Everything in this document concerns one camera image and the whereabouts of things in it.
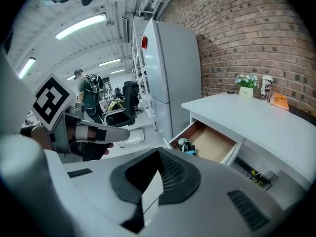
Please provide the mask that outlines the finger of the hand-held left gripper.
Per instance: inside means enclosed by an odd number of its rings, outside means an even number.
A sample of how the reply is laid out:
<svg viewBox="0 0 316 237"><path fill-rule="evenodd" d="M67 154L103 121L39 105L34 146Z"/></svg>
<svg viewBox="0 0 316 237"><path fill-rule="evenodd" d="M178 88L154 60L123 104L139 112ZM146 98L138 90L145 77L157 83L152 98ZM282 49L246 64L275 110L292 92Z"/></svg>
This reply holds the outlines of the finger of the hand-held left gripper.
<svg viewBox="0 0 316 237"><path fill-rule="evenodd" d="M114 146L109 144L85 143L83 147L83 161L100 160L103 155L109 154L109 149Z"/></svg>
<svg viewBox="0 0 316 237"><path fill-rule="evenodd" d="M114 143L127 140L130 136L127 129L86 121L68 114L65 114L65 122L66 127L74 127L76 142Z"/></svg>

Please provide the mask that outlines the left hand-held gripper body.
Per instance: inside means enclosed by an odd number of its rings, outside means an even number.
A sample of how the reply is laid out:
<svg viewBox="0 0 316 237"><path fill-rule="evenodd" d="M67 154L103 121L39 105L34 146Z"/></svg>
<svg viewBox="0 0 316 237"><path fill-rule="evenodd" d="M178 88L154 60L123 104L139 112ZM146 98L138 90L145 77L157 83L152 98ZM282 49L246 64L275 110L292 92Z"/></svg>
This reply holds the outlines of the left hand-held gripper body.
<svg viewBox="0 0 316 237"><path fill-rule="evenodd" d="M62 162L81 162L80 143L69 143L67 126L84 119L84 106L76 102L75 93L55 74L49 75L35 90L31 111L46 128L50 144Z"/></svg>

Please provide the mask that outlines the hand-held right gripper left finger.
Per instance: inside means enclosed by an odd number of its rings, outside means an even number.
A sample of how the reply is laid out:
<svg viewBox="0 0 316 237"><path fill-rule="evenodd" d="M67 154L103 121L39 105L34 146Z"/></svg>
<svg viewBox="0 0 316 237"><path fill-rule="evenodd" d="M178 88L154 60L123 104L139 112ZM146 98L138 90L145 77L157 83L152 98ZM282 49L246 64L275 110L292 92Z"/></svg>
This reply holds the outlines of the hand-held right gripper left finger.
<svg viewBox="0 0 316 237"><path fill-rule="evenodd" d="M45 151L54 188L75 223L76 236L146 237L130 228L136 226L136 219L145 224L158 212L159 174L154 173L139 204L122 201L110 183L117 166L143 153L63 164L57 153Z"/></svg>

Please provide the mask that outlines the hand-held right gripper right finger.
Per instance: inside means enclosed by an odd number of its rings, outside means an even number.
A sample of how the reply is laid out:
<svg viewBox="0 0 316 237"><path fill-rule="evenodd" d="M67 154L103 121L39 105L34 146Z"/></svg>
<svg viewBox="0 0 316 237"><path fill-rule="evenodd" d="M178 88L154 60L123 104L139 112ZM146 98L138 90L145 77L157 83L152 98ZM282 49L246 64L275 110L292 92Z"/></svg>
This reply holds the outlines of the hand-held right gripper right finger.
<svg viewBox="0 0 316 237"><path fill-rule="evenodd" d="M142 237L268 237L293 210L282 209L267 191L230 166L168 152L200 171L200 185L183 203L159 206Z"/></svg>

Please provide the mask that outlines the wooden drawer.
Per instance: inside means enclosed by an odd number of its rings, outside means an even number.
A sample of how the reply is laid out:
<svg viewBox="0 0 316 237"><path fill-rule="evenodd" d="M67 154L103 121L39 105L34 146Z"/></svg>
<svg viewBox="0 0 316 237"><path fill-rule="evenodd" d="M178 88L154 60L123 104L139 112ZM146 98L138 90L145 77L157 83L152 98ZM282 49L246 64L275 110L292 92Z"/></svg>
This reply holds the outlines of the wooden drawer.
<svg viewBox="0 0 316 237"><path fill-rule="evenodd" d="M198 157L224 165L234 162L243 143L242 140L235 141L198 120L195 120L166 144L171 149L180 150L178 140L181 138L188 139L195 146Z"/></svg>

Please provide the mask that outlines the green cloth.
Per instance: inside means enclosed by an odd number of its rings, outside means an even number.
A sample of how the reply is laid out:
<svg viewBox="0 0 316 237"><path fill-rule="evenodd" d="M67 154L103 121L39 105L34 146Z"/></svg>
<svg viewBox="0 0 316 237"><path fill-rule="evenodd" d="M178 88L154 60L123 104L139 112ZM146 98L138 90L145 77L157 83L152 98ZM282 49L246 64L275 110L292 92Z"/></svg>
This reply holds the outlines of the green cloth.
<svg viewBox="0 0 316 237"><path fill-rule="evenodd" d="M191 144L189 139L180 138L179 140L177 140L177 143L181 152L184 152L188 155L193 155L193 156L197 155L195 145Z"/></svg>

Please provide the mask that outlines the white cabinet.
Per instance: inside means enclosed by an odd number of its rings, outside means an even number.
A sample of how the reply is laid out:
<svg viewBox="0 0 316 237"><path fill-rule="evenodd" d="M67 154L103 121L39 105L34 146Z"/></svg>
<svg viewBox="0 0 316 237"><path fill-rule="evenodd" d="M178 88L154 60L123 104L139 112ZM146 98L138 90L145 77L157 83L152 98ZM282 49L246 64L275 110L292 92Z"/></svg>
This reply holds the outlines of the white cabinet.
<svg viewBox="0 0 316 237"><path fill-rule="evenodd" d="M266 191L287 207L316 179L316 126L256 98L220 93L182 104L191 118L241 141L238 158L268 180Z"/></svg>

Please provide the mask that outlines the yellow green jacket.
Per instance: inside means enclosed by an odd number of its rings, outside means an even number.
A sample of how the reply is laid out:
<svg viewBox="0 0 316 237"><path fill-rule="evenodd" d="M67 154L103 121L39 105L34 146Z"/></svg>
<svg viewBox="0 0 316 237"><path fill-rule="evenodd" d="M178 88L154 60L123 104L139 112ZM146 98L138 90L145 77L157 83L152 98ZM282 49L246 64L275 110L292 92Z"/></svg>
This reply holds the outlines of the yellow green jacket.
<svg viewBox="0 0 316 237"><path fill-rule="evenodd" d="M109 103L107 107L107 112L112 112L112 111L123 109L123 108L124 108L124 101L121 99L114 99Z"/></svg>

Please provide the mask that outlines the black yellow box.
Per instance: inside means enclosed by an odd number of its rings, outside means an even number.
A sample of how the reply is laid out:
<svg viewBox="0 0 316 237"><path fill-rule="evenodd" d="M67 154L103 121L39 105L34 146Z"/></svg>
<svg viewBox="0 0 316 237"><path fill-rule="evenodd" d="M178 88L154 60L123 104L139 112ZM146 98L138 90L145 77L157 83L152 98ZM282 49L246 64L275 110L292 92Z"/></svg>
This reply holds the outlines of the black yellow box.
<svg viewBox="0 0 316 237"><path fill-rule="evenodd" d="M272 184L272 181L270 179L265 178L255 169L250 170L249 176L247 177L247 179L250 180L255 185L257 185L258 187L263 188L263 189L267 188L268 186Z"/></svg>

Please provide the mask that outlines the black green backpack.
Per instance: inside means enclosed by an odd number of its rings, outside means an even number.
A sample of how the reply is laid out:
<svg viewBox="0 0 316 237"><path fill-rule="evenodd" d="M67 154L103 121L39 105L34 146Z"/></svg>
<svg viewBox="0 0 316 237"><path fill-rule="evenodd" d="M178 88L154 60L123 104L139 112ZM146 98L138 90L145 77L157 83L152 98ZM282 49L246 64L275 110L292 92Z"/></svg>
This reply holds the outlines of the black green backpack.
<svg viewBox="0 0 316 237"><path fill-rule="evenodd" d="M104 82L101 76L95 74L87 74L86 79L93 93L103 93Z"/></svg>

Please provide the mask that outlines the white metal shelving rack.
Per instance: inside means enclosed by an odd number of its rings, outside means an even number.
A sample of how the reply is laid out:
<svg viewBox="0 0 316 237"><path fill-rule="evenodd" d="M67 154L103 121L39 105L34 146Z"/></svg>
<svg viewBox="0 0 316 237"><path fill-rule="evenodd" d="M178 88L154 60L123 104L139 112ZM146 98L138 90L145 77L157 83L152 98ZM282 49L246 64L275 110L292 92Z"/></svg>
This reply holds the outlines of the white metal shelving rack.
<svg viewBox="0 0 316 237"><path fill-rule="evenodd" d="M136 79L136 83L139 85L140 93L139 98L142 102L144 112L150 119L154 131L157 130L154 110L152 105L152 98L150 95L146 66L144 62L144 55L141 49L142 37L148 21L144 17L134 16L132 22L131 33L131 48L132 48L132 72Z"/></svg>

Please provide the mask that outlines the grey refrigerator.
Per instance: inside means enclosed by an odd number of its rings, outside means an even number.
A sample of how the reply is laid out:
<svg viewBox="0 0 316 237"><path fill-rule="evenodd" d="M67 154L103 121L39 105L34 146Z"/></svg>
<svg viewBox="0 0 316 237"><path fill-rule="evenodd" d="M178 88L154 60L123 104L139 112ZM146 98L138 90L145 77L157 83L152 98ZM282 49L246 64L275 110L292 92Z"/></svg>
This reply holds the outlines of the grey refrigerator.
<svg viewBox="0 0 316 237"><path fill-rule="evenodd" d="M157 130L170 141L189 125L182 104L201 97L201 68L194 31L150 19L144 62Z"/></svg>

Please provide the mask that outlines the white pot with flowers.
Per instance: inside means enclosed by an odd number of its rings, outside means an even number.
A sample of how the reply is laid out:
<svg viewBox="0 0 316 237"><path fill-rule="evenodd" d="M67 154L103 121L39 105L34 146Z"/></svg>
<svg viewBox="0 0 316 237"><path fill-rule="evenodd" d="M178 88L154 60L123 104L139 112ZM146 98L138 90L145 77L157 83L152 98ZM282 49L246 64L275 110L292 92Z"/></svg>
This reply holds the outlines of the white pot with flowers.
<svg viewBox="0 0 316 237"><path fill-rule="evenodd" d="M257 76L239 74L235 80L235 83L240 86L239 96L253 97L253 91L258 87Z"/></svg>

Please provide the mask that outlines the ceiling air conditioner unit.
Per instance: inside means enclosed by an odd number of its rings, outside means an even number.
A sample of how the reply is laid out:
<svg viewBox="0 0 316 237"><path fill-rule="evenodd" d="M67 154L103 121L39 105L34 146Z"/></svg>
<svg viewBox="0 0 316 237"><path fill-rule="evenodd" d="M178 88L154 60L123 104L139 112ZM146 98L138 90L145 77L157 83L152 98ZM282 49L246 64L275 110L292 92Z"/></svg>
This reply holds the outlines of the ceiling air conditioner unit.
<svg viewBox="0 0 316 237"><path fill-rule="evenodd" d="M125 43L130 42L133 18L134 18L133 14L126 14L122 16L123 40Z"/></svg>

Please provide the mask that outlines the patterned tall cup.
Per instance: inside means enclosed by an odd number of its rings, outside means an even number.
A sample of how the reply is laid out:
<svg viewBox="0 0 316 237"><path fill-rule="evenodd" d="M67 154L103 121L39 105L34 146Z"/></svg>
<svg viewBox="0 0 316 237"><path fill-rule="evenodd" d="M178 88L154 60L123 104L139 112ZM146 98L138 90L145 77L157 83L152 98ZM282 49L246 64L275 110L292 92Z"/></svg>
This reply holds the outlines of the patterned tall cup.
<svg viewBox="0 0 316 237"><path fill-rule="evenodd" d="M272 76L263 75L262 76L262 86L261 86L261 100L265 102L270 101L271 92L272 92L273 78Z"/></svg>

